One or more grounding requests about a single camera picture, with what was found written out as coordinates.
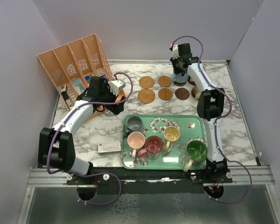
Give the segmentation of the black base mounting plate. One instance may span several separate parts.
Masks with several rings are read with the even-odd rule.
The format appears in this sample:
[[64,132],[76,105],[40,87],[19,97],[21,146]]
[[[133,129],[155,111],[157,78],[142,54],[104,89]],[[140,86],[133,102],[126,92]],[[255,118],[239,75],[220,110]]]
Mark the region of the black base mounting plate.
[[231,183],[228,172],[214,177],[206,172],[193,170],[184,173],[180,170],[132,170],[126,168],[92,168],[91,177],[56,173],[48,175],[45,169],[37,170],[43,187],[76,187],[83,199],[95,195],[123,194],[203,194],[205,186]]

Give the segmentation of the orange plastic file organizer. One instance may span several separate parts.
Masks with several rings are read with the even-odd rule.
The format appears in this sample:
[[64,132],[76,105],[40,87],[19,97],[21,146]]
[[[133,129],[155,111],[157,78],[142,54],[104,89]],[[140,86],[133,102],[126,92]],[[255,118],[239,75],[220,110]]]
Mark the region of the orange plastic file organizer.
[[96,34],[39,54],[38,59],[68,111],[89,86],[90,77],[114,80],[104,47]]

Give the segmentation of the grey ceramic mug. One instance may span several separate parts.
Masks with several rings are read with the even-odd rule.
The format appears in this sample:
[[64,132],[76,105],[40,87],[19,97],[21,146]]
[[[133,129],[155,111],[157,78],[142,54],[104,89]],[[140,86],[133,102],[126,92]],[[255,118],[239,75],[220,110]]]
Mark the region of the grey ceramic mug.
[[128,135],[133,132],[143,133],[143,131],[144,131],[144,124],[141,118],[137,116],[132,116],[127,120],[126,130],[124,131],[123,137],[127,138]]

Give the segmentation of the pink ceramic mug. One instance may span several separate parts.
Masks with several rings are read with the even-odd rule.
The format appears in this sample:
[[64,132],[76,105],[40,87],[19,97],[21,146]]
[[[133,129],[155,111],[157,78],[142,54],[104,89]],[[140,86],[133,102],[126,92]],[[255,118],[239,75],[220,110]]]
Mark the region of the pink ceramic mug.
[[146,138],[141,132],[132,132],[127,137],[127,143],[129,145],[132,157],[135,158],[136,154],[144,149]]

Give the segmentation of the red ceramic mug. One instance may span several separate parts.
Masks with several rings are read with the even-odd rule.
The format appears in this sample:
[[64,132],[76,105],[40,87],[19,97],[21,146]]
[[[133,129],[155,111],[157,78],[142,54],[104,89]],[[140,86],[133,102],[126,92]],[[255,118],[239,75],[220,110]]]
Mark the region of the red ceramic mug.
[[163,141],[158,136],[150,136],[146,139],[144,148],[137,153],[139,158],[156,160],[160,157],[163,149]]

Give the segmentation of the blue ceramic mug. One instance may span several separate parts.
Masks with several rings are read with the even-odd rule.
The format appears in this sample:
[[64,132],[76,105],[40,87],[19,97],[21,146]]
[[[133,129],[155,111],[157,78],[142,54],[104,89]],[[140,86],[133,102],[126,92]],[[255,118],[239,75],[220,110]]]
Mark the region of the blue ceramic mug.
[[174,73],[172,76],[172,82],[177,82],[177,83],[182,84],[182,83],[187,82],[188,78],[189,78],[188,73],[184,73],[184,72],[179,73],[179,74]]

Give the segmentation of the green floral mug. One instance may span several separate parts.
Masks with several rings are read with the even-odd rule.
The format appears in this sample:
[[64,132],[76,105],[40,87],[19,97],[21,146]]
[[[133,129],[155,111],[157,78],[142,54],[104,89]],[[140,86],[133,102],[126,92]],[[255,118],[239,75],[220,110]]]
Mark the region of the green floral mug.
[[183,171],[188,172],[192,167],[201,167],[207,155],[208,148],[202,141],[191,141],[182,156]]

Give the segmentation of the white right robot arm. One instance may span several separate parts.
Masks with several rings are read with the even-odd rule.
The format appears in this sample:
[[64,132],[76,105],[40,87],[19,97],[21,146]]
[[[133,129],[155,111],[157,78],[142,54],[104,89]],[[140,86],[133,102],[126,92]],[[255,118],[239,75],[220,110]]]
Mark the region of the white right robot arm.
[[189,43],[171,44],[173,66],[172,82],[185,83],[192,79],[198,88],[197,114],[203,120],[206,131],[208,156],[205,177],[216,182],[227,170],[227,160],[221,150],[220,118],[224,110],[225,91],[211,81],[201,65],[200,57],[193,56]]

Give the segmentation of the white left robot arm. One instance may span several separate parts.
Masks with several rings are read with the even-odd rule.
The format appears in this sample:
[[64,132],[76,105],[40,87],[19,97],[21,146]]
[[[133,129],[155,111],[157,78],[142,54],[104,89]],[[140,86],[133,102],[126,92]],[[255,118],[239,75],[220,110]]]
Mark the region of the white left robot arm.
[[125,96],[119,93],[126,83],[121,79],[108,81],[106,77],[92,76],[89,86],[77,97],[69,113],[52,128],[43,128],[39,137],[38,163],[58,171],[77,174],[83,184],[92,182],[93,164],[76,156],[74,136],[82,124],[99,107],[118,115],[124,110]]

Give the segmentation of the orange wooden coaster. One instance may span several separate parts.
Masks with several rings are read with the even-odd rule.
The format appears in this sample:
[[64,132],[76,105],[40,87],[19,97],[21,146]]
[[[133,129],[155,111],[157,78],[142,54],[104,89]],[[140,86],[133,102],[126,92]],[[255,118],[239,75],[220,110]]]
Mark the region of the orange wooden coaster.
[[171,84],[172,84],[172,80],[170,77],[168,76],[160,76],[158,78],[158,84],[161,86],[161,87],[169,87]]

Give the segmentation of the tan ceramic mug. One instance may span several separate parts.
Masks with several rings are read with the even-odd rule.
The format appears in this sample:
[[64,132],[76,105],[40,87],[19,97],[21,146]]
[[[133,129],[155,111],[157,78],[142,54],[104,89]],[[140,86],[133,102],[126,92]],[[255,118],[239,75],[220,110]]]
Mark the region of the tan ceramic mug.
[[195,87],[193,88],[193,90],[194,90],[195,92],[200,92],[200,90],[198,89],[197,86],[195,86]]

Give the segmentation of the white small card box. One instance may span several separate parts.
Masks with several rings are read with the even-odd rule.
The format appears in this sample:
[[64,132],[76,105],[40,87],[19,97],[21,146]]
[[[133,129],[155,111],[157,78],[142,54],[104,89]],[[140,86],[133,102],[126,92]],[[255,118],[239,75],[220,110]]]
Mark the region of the white small card box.
[[120,141],[103,142],[98,144],[98,154],[110,154],[121,151]]

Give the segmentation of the light wooden coaster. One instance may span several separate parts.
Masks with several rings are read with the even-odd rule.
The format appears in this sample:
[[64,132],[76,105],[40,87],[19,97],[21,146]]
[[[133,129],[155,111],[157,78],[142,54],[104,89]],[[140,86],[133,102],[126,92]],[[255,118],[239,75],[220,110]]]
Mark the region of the light wooden coaster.
[[158,96],[162,100],[170,100],[173,96],[173,92],[168,88],[162,88],[158,91]]

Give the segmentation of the green floral tray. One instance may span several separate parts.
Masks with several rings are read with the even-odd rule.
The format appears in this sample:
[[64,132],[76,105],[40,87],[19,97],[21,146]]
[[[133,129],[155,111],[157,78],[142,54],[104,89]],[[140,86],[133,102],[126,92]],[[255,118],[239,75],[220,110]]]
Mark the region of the green floral tray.
[[144,135],[158,136],[164,138],[164,130],[169,126],[179,129],[181,136],[178,142],[166,153],[163,149],[161,155],[156,160],[149,158],[132,157],[127,137],[122,138],[121,143],[121,163],[127,169],[148,169],[148,170],[183,170],[182,155],[187,145],[193,140],[205,142],[203,121],[196,115],[153,115],[136,114],[144,126]]

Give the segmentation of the dark walnut wooden coaster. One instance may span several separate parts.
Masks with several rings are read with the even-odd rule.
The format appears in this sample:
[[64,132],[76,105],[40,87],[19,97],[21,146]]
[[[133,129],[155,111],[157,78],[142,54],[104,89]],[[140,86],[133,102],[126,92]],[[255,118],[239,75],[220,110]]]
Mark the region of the dark walnut wooden coaster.
[[184,86],[187,82],[184,83],[179,83],[179,82],[174,82],[174,85],[176,86]]

